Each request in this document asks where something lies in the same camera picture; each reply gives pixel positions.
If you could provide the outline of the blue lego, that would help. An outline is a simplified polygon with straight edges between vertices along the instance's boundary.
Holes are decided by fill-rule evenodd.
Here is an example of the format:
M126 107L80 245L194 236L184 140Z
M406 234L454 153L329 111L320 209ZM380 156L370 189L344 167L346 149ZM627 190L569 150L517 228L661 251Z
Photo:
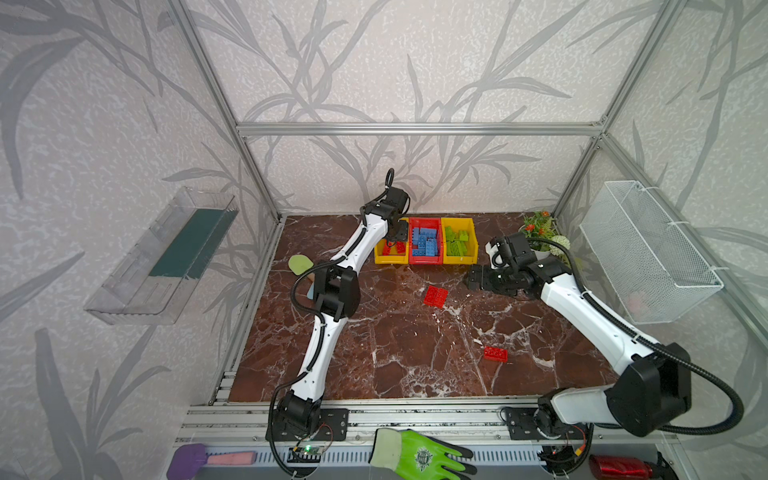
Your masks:
M438 257L438 230L428 227L414 227L411 234L412 254L414 257Z

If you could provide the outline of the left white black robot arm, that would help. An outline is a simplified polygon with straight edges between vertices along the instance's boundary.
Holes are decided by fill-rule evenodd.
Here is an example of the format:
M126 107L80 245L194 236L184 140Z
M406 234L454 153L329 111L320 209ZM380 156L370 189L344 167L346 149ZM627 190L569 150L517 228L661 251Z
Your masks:
M299 276L314 277L311 304L303 305L291 290L293 306L313 317L313 329L297 377L278 386L270 401L269 440L305 438L320 428L320 411L330 361L349 318L360 300L359 273L376 245L395 241L405 231L410 197L390 184L360 209L361 220L350 239L330 260Z

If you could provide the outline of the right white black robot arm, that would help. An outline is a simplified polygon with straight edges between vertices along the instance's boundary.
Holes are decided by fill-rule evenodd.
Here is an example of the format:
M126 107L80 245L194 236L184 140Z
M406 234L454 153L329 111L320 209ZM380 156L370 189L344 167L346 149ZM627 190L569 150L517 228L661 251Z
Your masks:
M487 245L489 264L471 266L465 278L471 290L509 297L526 292L541 300L589 340L618 376L611 385L563 388L540 397L533 421L541 435L556 439L571 425L592 424L636 437L656 430L707 436L739 425L745 406L734 388L694 364L679 344L664 345L621 318L586 288L570 250L556 241L549 244L562 254L539 259L524 234L496 237ZM728 397L725 419L699 427L675 425L692 407L694 376Z

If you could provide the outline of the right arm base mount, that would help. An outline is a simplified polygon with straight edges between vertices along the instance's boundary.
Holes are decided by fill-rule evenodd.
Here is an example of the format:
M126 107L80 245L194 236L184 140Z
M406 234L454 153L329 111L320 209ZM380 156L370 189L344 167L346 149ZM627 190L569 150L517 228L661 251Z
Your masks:
M578 440L590 435L587 424L566 424L549 406L504 406L498 414L512 440Z

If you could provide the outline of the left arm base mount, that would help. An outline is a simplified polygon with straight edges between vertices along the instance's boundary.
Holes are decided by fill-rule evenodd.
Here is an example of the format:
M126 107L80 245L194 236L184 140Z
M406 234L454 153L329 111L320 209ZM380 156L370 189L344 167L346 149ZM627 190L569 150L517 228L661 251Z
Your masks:
M278 411L273 414L266 439L288 442L311 437L323 441L343 441L347 436L349 413L344 408L320 408L313 410L307 418L299 418Z

